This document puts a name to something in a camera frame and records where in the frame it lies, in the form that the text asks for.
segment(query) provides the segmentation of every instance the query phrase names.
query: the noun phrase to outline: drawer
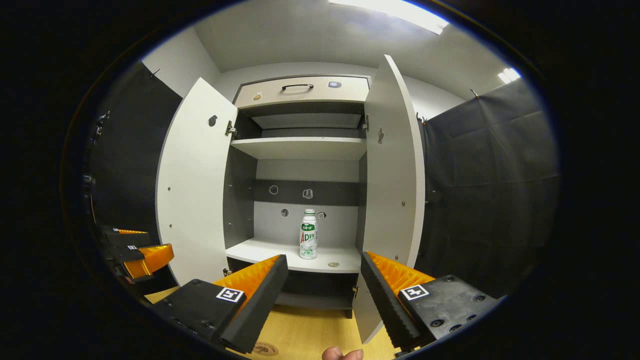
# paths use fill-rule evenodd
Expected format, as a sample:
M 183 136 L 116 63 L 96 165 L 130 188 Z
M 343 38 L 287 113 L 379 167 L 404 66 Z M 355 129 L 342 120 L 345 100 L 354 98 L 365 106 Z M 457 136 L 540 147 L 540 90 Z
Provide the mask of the drawer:
M 241 110 L 296 102 L 364 103 L 368 93 L 366 77 L 301 76 L 242 85 L 234 104 Z

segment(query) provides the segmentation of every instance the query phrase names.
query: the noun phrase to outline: cabinet door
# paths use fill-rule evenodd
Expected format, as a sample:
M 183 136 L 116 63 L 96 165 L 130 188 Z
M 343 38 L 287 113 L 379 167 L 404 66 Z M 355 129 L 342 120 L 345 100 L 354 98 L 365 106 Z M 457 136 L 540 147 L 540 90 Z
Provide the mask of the cabinet door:
M 369 130 L 363 250 L 413 267 L 424 216 L 424 160 L 409 91 L 389 55 L 378 67 L 364 110 Z M 367 343 L 381 320 L 362 275 L 358 288 L 353 310 Z
M 215 125 L 209 121 L 215 116 Z M 173 116 L 156 180 L 156 220 L 162 243 L 171 243 L 169 267 L 182 286 L 213 282 L 227 266 L 222 219 L 225 165 L 237 108 L 202 78 Z

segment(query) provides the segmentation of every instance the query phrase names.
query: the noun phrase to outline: white wall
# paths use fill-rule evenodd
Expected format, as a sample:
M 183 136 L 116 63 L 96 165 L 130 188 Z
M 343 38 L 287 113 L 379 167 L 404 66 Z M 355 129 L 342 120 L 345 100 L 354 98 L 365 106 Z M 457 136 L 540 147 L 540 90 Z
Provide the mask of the white wall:
M 142 59 L 142 63 L 151 72 L 160 69 L 157 78 L 183 98 L 198 78 L 213 85 L 220 76 L 218 67 L 193 28 L 178 33 L 156 47 Z
M 229 101 L 233 101 L 240 84 L 249 81 L 275 78 L 277 76 L 323 73 L 368 75 L 375 81 L 376 71 L 377 69 L 372 67 L 345 63 L 328 63 L 318 61 L 274 63 L 223 72 L 218 80 L 213 83 L 213 87 Z M 403 78 L 407 88 L 409 89 L 409 94 L 413 101 L 413 107 L 421 117 L 430 119 L 435 115 L 464 102 L 464 99 L 461 97 L 455 96 L 452 93 L 442 90 L 436 86 L 409 78 L 408 76 L 403 76 Z

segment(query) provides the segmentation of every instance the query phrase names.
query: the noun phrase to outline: white shelf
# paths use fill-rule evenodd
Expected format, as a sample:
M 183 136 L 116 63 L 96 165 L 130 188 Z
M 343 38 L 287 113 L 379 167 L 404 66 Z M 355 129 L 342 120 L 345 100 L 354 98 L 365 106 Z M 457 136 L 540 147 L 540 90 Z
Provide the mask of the white shelf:
M 355 246 L 335 249 L 324 248 L 319 245 L 317 258 L 313 260 L 301 258 L 298 254 L 299 251 L 300 246 L 295 243 L 284 245 L 264 239 L 251 238 L 227 249 L 227 256 L 250 263 L 258 263 L 273 256 L 284 254 L 287 256 L 289 270 L 335 274 L 352 274 L 360 271 L 360 253 L 358 253 Z M 338 263 L 339 265 L 334 268 L 330 267 L 329 263 Z
M 367 140 L 330 137 L 288 137 L 233 140 L 231 146 L 258 160 L 359 160 Z

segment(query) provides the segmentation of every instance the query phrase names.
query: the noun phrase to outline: door hinge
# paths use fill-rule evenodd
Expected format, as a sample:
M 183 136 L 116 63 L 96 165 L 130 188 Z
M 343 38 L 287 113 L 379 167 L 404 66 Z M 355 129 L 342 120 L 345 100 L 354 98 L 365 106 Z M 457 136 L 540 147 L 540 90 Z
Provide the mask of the door hinge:
M 227 130 L 225 130 L 225 136 L 229 136 L 229 134 L 231 133 L 236 136 L 238 135 L 237 129 L 231 125 L 231 120 L 229 120 L 229 123 L 227 124 Z
M 362 124 L 362 128 L 367 132 L 369 131 L 369 114 L 364 115 L 364 124 Z

